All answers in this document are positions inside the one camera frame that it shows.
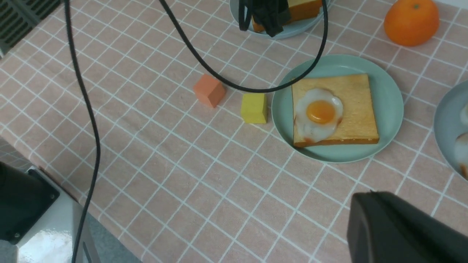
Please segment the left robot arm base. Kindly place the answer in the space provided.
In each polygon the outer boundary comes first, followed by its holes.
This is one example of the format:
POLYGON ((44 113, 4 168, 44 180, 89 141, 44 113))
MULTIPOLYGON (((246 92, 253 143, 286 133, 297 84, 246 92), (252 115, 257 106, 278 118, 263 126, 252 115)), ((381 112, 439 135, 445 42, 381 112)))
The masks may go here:
POLYGON ((39 168, 1 163, 0 234, 17 263, 100 263, 87 210, 39 168))

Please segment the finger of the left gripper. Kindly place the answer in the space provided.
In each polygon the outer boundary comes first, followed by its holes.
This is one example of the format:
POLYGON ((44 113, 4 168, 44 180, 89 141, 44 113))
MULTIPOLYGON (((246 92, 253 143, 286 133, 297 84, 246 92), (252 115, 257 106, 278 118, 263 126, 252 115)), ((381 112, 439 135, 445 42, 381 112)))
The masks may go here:
POLYGON ((255 32, 275 37, 283 32, 283 25, 291 20, 287 0, 253 0, 252 21, 255 32))
POLYGON ((238 23, 241 31, 248 31, 252 20, 252 0, 239 0, 238 23))

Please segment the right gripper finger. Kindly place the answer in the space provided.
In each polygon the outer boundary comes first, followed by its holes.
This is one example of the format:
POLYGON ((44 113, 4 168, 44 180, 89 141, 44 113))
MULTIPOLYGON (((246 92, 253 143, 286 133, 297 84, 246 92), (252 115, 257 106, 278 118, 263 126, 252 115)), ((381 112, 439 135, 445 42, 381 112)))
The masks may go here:
POLYGON ((466 263, 468 238, 387 191, 351 198, 353 263, 466 263))

